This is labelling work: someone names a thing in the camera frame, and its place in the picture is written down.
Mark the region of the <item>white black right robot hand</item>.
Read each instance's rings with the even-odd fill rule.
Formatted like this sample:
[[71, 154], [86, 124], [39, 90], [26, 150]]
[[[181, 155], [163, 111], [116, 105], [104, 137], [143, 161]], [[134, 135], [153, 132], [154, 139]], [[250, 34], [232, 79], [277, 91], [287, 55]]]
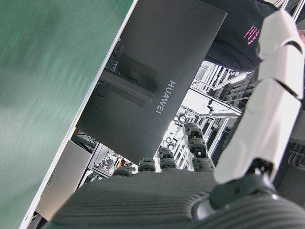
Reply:
[[164, 168], [83, 185], [47, 229], [302, 229], [305, 211], [277, 194], [281, 163], [303, 98], [305, 47], [292, 17], [265, 18], [259, 84], [215, 167]]

